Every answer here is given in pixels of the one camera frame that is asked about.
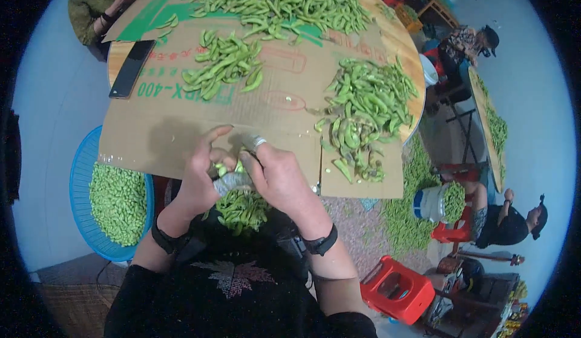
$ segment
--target black shirt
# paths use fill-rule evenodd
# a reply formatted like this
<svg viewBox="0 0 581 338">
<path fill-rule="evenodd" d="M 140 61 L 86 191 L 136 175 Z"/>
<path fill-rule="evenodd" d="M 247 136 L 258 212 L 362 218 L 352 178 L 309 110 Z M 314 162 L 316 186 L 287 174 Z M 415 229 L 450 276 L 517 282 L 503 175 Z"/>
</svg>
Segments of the black shirt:
<svg viewBox="0 0 581 338">
<path fill-rule="evenodd" d="M 361 313 L 326 317 L 272 248 L 208 248 L 167 275 L 132 265 L 105 337 L 374 337 Z"/>
<path fill-rule="evenodd" d="M 501 209 L 501 205 L 488 205 L 486 223 L 480 237 L 476 240 L 476 247 L 486 248 L 491 244 L 507 246 L 517 244 L 527 238 L 529 234 L 527 220 L 513 207 L 508 208 L 508 215 L 498 226 Z"/>
</svg>

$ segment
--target wristband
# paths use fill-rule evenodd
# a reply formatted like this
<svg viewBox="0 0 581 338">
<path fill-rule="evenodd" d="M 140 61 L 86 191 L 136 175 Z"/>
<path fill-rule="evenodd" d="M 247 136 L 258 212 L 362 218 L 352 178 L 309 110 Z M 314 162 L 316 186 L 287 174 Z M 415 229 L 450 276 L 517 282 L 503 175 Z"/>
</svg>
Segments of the wristband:
<svg viewBox="0 0 581 338">
<path fill-rule="evenodd" d="M 101 14 L 101 16 L 103 17 L 103 19 L 105 19 L 106 22 L 115 22 L 115 20 L 112 17 L 105 13 Z"/>
</svg>

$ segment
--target cardboard sheet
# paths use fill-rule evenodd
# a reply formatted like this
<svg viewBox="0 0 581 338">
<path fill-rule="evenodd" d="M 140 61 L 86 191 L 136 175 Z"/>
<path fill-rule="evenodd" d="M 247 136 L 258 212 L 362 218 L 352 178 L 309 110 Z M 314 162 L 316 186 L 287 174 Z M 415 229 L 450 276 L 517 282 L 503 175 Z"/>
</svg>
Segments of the cardboard sheet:
<svg viewBox="0 0 581 338">
<path fill-rule="evenodd" d="M 371 25 L 360 36 L 347 37 L 332 31 L 333 41 L 320 39 L 316 27 L 302 26 L 304 40 L 299 46 L 289 41 L 264 41 L 258 58 L 264 62 L 264 80 L 260 87 L 242 94 L 244 82 L 223 84 L 211 101 L 199 97 L 199 91 L 186 93 L 181 73 L 201 68 L 194 57 L 204 52 L 199 44 L 202 29 L 217 29 L 227 37 L 233 30 L 238 37 L 248 28 L 235 15 L 211 13 L 192 18 L 191 3 L 182 0 L 137 0 L 115 22 L 105 41 L 157 39 L 165 29 L 156 29 L 172 14 L 179 25 L 157 44 L 137 79 L 128 100 L 113 99 L 109 106 L 99 145 L 99 160 L 118 167 L 181 179 L 186 158 L 195 139 L 219 124 L 233 124 L 229 138 L 215 143 L 232 149 L 241 132 L 257 133 L 274 146 L 291 150 L 311 186 L 321 182 L 321 194 L 340 197 L 400 198 L 403 195 L 401 145 L 384 147 L 383 183 L 350 185 L 330 160 L 337 154 L 323 152 L 320 134 L 313 130 L 319 119 L 305 112 L 305 107 L 327 106 L 323 90 L 345 57 L 386 60 L 379 28 Z M 289 39 L 294 34 L 286 33 Z M 321 173 L 329 168 L 331 173 Z"/>
</svg>

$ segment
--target electrical cord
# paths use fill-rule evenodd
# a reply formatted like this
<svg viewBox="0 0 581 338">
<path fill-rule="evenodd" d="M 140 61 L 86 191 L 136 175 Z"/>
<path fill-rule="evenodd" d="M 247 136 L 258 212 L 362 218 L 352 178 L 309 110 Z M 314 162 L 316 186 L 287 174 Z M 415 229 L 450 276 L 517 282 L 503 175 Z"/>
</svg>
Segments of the electrical cord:
<svg viewBox="0 0 581 338">
<path fill-rule="evenodd" d="M 97 292 L 99 293 L 99 296 L 101 297 L 101 300 L 103 300 L 103 303 L 110 308 L 111 304 L 113 303 L 112 301 L 109 301 L 107 298 L 105 298 L 105 296 L 103 295 L 103 292 L 101 291 L 101 283 L 99 283 L 99 276 L 101 276 L 101 274 L 103 273 L 103 271 L 105 271 L 105 269 L 107 268 L 107 266 L 109 266 L 109 264 L 111 263 L 111 261 L 107 261 L 107 263 L 105 264 L 105 266 L 103 266 L 103 269 L 101 269 L 101 271 L 99 271 L 99 273 L 97 274 L 97 277 L 95 278 L 95 283 L 97 285 Z"/>
</svg>

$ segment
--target wooden crate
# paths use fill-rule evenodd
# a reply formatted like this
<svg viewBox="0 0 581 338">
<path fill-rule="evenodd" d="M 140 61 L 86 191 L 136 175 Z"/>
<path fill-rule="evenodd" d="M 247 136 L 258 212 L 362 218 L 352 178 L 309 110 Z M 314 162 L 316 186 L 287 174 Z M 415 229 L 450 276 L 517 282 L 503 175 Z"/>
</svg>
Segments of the wooden crate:
<svg viewBox="0 0 581 338">
<path fill-rule="evenodd" d="M 424 24 L 417 20 L 413 20 L 411 16 L 403 9 L 403 5 L 398 5 L 395 8 L 397 18 L 399 18 L 400 22 L 402 22 L 403 26 L 409 33 L 417 33 L 419 32 Z"/>
</svg>

